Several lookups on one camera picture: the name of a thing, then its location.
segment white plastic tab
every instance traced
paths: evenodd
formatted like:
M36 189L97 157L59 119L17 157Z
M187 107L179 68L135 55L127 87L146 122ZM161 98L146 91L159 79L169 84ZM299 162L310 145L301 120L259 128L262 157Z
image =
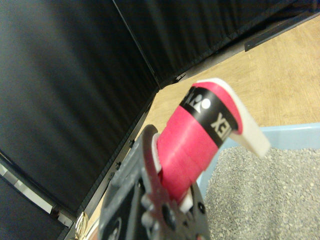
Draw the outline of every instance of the white plastic tab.
M270 142L266 136L262 133L259 126L248 112L246 106L242 103L235 91L220 78L211 78L206 80L200 80L197 83L211 82L215 83L231 96L235 103L242 121L242 134L236 134L232 132L230 138L236 141L238 144L244 146L246 149L257 155L259 158L266 155L271 147Z
M192 198L191 188L189 187L185 197L179 204L181 212L186 214L194 206L194 200Z
M157 148L157 141L159 136L160 136L159 133L156 133L155 135L153 135L152 143L151 143L152 157L153 157L154 167L157 173L159 173L162 169L160 160L159 160L159 155L158 155L158 148Z

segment red tape roll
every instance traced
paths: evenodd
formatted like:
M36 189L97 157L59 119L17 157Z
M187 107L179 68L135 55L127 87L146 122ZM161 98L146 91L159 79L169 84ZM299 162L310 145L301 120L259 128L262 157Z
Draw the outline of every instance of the red tape roll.
M195 83L192 86L192 92L190 90L177 107L157 140L158 156L162 166L159 173L161 183L168 190L170 198L178 203L202 171L207 169L217 153L219 147L213 139L221 137L219 133L225 132L229 135L231 130L242 132L242 122L237 107L221 86L213 82ZM197 88L201 88L202 94L197 93ZM230 125L224 118L226 111L236 122L237 129L230 128L230 131L227 131Z

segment litter box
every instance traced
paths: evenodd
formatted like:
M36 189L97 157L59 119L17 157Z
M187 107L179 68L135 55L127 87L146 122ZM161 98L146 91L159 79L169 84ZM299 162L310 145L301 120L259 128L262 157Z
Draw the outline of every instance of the litter box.
M286 126L267 126L262 127L261 130L269 139L272 148L281 150L320 149L320 122ZM228 138L211 161L207 170L197 179L196 182L203 198L205 198L208 182L216 168L220 152L236 146L239 146L239 144L231 138Z

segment black fabric wall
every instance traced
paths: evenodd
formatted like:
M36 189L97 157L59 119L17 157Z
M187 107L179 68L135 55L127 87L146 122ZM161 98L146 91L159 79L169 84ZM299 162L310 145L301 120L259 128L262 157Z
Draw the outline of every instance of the black fabric wall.
M2 1L1 162L77 217L159 89L152 70L165 86L291 2Z
M294 0L115 2L165 86Z
M0 150L77 216L157 88L111 2L1 3Z
M64 239L68 228L18 192L1 175L0 189L2 240Z

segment screw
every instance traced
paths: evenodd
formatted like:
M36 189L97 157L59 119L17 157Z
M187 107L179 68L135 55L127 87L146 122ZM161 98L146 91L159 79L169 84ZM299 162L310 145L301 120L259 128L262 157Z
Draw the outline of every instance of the screw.
M205 213L206 213L205 205L204 205L202 202L198 202L198 209L200 210L200 212L201 212L202 214L205 214Z

